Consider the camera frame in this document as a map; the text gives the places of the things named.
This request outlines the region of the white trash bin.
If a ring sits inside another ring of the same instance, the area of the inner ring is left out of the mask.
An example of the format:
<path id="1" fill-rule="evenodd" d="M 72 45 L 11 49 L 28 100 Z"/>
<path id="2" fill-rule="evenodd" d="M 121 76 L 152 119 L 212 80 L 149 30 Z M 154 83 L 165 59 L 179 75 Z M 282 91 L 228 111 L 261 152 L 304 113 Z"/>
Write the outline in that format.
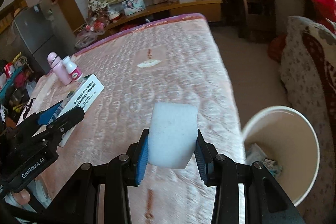
<path id="1" fill-rule="evenodd" d="M 267 107 L 243 128 L 247 163 L 266 157 L 282 167 L 276 180 L 295 206 L 309 194 L 318 175 L 320 151 L 315 130 L 297 110 Z"/>

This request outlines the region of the rainbow medicine box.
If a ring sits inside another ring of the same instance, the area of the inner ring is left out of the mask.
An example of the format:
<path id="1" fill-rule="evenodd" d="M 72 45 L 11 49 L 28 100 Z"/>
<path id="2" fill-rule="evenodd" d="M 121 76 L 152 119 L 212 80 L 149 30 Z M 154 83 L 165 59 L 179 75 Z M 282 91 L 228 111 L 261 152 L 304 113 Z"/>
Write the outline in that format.
<path id="1" fill-rule="evenodd" d="M 81 107 L 84 112 L 86 112 L 98 95 L 104 90 L 104 85 L 95 74 L 84 76 L 75 82 L 75 84 L 75 87 L 69 91 L 55 110 L 49 123 L 70 111 L 75 106 Z"/>

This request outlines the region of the framed couple photo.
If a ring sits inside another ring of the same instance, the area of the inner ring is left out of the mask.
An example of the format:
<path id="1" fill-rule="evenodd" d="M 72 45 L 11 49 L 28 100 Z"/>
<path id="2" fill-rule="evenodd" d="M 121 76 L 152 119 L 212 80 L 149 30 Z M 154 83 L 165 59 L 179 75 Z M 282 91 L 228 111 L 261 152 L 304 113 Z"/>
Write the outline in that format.
<path id="1" fill-rule="evenodd" d="M 135 14 L 146 8 L 143 0 L 125 0 L 122 2 L 122 5 L 126 16 Z"/>

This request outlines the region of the grey refrigerator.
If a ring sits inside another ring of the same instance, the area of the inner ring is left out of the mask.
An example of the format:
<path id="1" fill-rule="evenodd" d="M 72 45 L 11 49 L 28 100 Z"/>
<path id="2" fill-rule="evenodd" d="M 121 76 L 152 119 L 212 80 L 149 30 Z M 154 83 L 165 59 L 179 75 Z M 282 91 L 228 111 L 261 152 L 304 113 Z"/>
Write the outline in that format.
<path id="1" fill-rule="evenodd" d="M 48 20 L 41 7 L 26 7 L 13 20 L 12 46 L 27 57 L 33 71 L 46 75 L 51 70 L 47 56 L 61 58 L 74 53 L 74 43 L 67 26 Z"/>

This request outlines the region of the cluttered shelf rack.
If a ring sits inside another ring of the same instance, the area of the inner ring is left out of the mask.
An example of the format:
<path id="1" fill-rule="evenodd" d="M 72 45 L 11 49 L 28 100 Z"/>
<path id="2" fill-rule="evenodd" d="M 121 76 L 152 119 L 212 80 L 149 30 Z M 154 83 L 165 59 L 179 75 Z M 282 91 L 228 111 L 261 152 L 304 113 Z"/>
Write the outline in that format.
<path id="1" fill-rule="evenodd" d="M 28 58 L 21 52 L 12 62 L 1 60 L 1 107 L 6 117 L 15 123 L 30 100 L 27 87 L 34 83 L 34 76 Z"/>

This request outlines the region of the white pill bottle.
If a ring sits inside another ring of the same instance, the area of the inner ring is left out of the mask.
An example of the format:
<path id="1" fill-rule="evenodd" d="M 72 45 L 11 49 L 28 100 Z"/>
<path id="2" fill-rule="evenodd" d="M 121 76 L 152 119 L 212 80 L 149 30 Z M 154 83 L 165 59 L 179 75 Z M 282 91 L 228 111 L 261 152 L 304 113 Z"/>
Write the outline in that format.
<path id="1" fill-rule="evenodd" d="M 69 74 L 69 76 L 74 81 L 78 81 L 81 79 L 83 75 L 82 71 L 73 61 L 71 61 L 69 56 L 64 57 L 64 59 L 62 60 L 62 64 L 66 68 L 66 71 Z"/>

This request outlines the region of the white sponge block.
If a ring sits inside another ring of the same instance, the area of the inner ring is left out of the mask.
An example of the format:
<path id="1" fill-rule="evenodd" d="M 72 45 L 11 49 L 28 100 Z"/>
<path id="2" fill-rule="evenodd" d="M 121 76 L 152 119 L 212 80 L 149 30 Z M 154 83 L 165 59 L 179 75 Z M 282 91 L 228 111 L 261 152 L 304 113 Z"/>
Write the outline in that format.
<path id="1" fill-rule="evenodd" d="M 149 127 L 149 164 L 185 169 L 195 150 L 197 116 L 195 106 L 157 102 Z"/>

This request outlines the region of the pink quilted table cover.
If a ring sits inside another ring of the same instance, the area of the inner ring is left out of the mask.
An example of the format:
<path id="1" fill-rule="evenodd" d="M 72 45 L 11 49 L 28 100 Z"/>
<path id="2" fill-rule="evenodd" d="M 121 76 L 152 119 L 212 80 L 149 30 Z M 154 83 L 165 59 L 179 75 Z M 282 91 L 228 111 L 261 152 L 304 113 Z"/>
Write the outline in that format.
<path id="1" fill-rule="evenodd" d="M 139 68 L 149 50 L 161 63 Z M 71 59 L 105 88 L 64 148 L 58 148 L 58 160 L 41 174 L 52 200 L 82 163 L 104 164 L 137 142 L 150 126 L 155 102 L 197 107 L 205 141 L 233 161 L 245 162 L 231 81 L 201 14 L 126 30 Z M 64 86 L 53 73 L 41 77 L 28 115 L 63 100 L 72 86 Z M 147 165 L 141 185 L 128 193 L 132 223 L 211 223 L 215 188 L 204 185 L 194 157 L 183 170 Z"/>

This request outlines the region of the wooden tv cabinet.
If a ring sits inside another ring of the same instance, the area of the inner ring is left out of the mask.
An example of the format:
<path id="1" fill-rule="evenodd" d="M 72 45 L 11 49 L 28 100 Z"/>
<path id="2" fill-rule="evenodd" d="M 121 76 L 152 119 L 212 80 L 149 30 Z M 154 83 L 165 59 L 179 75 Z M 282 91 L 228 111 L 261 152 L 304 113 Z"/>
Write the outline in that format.
<path id="1" fill-rule="evenodd" d="M 183 14 L 202 14 L 209 22 L 220 22 L 222 20 L 222 0 L 180 0 L 173 3 L 159 3 L 149 5 L 144 10 L 134 14 L 122 15 L 119 20 L 108 24 L 103 32 L 93 32 L 95 35 L 102 35 L 107 30 L 126 24 L 132 20 L 154 15 L 160 12 L 168 12 L 169 16 Z"/>

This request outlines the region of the clear plastic bag on cabinet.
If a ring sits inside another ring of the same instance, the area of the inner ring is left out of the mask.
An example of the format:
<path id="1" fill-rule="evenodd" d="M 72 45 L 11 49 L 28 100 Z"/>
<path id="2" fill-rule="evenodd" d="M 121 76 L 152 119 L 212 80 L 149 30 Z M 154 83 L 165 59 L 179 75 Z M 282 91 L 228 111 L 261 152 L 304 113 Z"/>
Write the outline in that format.
<path id="1" fill-rule="evenodd" d="M 75 49 L 82 50 L 90 46 L 91 44 L 93 44 L 98 40 L 99 36 L 102 36 L 104 33 L 105 33 L 104 31 L 94 32 L 94 31 L 82 30 L 76 36 Z"/>

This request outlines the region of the floral covered sofa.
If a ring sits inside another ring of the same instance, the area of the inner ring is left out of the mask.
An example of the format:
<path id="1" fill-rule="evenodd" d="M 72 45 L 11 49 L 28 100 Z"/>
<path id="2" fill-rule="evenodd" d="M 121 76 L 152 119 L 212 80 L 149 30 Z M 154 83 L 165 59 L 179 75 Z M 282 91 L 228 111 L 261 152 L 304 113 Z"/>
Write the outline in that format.
<path id="1" fill-rule="evenodd" d="M 294 109 L 319 141 L 317 178 L 305 200 L 306 223 L 335 223 L 335 34 L 302 16 L 290 16 L 280 76 Z"/>

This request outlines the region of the pink thermos bottle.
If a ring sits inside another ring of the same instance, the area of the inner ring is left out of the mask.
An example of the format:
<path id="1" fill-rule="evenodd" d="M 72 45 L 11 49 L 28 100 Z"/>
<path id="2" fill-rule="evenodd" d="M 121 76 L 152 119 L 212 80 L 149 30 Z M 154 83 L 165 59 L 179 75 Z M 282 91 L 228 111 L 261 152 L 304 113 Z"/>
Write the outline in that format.
<path id="1" fill-rule="evenodd" d="M 47 56 L 47 60 L 49 62 L 49 65 L 53 71 L 53 73 L 56 74 L 57 78 L 64 84 L 69 85 L 72 82 L 72 79 L 70 75 L 68 74 L 65 66 L 62 63 L 62 59 L 60 56 L 58 56 L 57 53 L 51 52 Z"/>

